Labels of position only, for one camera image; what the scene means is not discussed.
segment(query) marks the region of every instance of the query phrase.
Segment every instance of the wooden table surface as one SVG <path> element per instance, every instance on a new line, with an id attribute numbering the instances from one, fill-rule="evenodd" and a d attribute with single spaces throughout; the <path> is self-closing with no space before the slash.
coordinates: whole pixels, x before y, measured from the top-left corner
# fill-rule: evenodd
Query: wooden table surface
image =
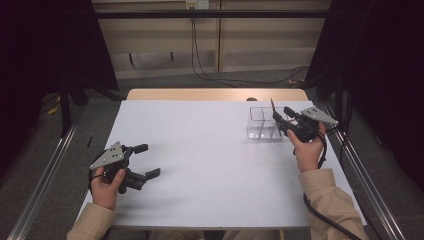
<path id="1" fill-rule="evenodd" d="M 258 101 L 307 101 L 301 89 L 275 88 L 161 88 L 133 89 L 127 100 L 203 100 L 203 101 L 246 101 L 253 97 Z"/>

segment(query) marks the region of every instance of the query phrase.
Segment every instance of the clear plastic container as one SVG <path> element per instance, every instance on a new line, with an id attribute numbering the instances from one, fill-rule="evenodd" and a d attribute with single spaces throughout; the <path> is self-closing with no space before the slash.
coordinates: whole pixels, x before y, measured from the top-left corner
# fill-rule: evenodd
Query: clear plastic container
<path id="1" fill-rule="evenodd" d="M 251 107 L 247 123 L 247 137 L 250 139 L 282 139 L 275 120 L 272 118 L 271 107 Z"/>

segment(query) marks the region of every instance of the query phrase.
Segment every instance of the person's right hand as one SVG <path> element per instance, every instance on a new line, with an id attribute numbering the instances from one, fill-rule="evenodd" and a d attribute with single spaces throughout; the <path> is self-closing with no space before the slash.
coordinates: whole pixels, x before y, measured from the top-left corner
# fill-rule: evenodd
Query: person's right hand
<path id="1" fill-rule="evenodd" d="M 319 122 L 319 131 L 325 136 L 326 130 L 322 122 Z M 294 145 L 299 171 L 306 172 L 318 169 L 318 160 L 324 147 L 321 139 L 316 137 L 311 142 L 303 143 L 290 129 L 287 130 L 287 136 Z"/>

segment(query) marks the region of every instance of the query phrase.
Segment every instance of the white tabletop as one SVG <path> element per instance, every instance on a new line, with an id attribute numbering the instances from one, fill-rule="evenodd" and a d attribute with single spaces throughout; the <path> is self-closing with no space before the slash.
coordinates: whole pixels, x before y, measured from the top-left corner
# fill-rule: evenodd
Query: white tabletop
<path id="1" fill-rule="evenodd" d="M 295 111 L 309 101 L 275 102 Z M 115 227 L 289 228 L 308 226 L 293 146 L 248 139 L 250 107 L 267 102 L 122 102 L 105 148 L 116 141 L 149 150 L 130 158 L 133 172 L 161 168 L 141 191 L 120 195 Z M 353 196 L 330 144 L 323 168 Z M 91 201 L 88 194 L 85 202 Z"/>

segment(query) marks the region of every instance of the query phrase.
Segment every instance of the sleeve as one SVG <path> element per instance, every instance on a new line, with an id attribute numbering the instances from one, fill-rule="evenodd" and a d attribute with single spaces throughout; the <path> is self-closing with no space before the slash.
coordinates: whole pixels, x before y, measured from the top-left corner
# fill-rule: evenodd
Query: sleeve
<path id="1" fill-rule="evenodd" d="M 87 203 L 80 217 L 68 232 L 67 239 L 101 239 L 115 218 L 115 212 L 98 205 Z"/>
<path id="2" fill-rule="evenodd" d="M 331 169 L 318 169 L 301 173 L 300 184 L 312 207 L 324 216 L 343 226 L 360 239 L 368 239 L 352 198 L 336 187 Z M 349 239 L 339 230 L 308 213 L 312 239 Z"/>

